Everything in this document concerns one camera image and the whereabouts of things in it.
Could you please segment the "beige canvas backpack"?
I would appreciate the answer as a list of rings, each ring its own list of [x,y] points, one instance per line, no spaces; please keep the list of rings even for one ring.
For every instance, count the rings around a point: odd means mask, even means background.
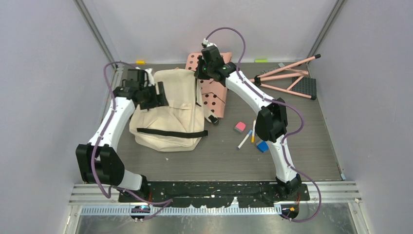
[[[208,135],[205,122],[219,122],[203,103],[201,83],[194,72],[185,69],[162,70],[154,80],[164,85],[166,106],[136,109],[129,131],[135,141],[158,152],[192,151]]]

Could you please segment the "pink eraser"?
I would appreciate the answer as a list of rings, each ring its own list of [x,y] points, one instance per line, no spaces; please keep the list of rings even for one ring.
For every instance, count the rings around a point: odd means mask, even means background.
[[[235,126],[234,126],[234,130],[236,132],[242,133],[246,128],[246,124],[244,122],[238,122]]]

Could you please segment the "blue eraser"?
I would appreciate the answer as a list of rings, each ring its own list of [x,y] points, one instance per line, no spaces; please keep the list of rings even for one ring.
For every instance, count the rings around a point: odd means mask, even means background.
[[[265,141],[260,140],[259,142],[256,143],[256,148],[258,151],[261,153],[265,153],[269,150],[269,147]]]

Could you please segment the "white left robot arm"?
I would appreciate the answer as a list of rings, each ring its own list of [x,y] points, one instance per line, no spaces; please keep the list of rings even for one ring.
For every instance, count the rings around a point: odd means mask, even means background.
[[[128,120],[136,109],[167,106],[163,82],[155,82],[152,69],[129,69],[128,79],[111,93],[112,102],[94,136],[75,150],[81,178],[86,183],[128,189],[138,202],[149,197],[147,179],[126,170],[117,146]]]

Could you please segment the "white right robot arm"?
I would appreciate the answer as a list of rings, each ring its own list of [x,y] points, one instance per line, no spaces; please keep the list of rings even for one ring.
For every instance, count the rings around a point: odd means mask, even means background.
[[[204,46],[198,57],[195,77],[213,79],[236,93],[256,113],[255,134],[266,142],[276,168],[276,188],[284,200],[291,200],[301,185],[300,175],[284,138],[287,112],[283,99],[273,99],[255,86],[232,62],[225,63],[215,45]]]

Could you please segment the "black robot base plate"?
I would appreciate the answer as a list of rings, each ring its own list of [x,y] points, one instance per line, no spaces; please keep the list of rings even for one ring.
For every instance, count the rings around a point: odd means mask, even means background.
[[[275,181],[150,181],[136,195],[158,207],[171,199],[173,208],[227,208],[233,202],[240,208],[265,208],[310,199],[307,185],[291,192]]]

